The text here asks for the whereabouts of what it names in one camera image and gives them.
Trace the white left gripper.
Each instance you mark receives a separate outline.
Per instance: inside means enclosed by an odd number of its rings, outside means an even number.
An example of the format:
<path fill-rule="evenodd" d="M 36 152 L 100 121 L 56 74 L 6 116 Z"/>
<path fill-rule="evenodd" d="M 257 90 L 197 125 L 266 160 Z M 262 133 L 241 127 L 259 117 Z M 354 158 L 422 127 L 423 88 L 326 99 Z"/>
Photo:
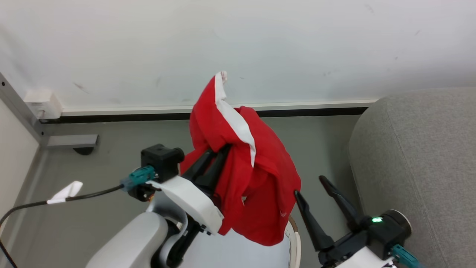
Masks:
<path fill-rule="evenodd" d="M 192 152 L 181 162 L 181 176 L 163 183 L 148 181 L 147 184 L 160 189 L 199 225 L 204 225 L 207 232 L 217 235 L 224 216 L 207 195 L 215 194 L 231 147 L 231 144 L 226 144 L 218 152 Z"/>

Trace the dark white right gripper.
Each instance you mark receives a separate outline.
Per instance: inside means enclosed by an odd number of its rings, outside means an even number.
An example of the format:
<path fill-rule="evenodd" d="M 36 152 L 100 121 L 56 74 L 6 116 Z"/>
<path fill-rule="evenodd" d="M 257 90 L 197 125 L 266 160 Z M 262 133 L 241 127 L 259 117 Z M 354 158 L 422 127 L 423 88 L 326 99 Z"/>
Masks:
<path fill-rule="evenodd" d="M 316 221 L 300 191 L 294 196 L 308 231 L 319 263 L 323 268 L 392 268 L 390 249 L 395 245 L 395 228 L 368 228 L 360 230 L 359 215 L 350 201 L 328 178 L 319 176 L 326 193 L 332 197 L 343 213 L 352 232 L 337 243 L 326 234 Z"/>

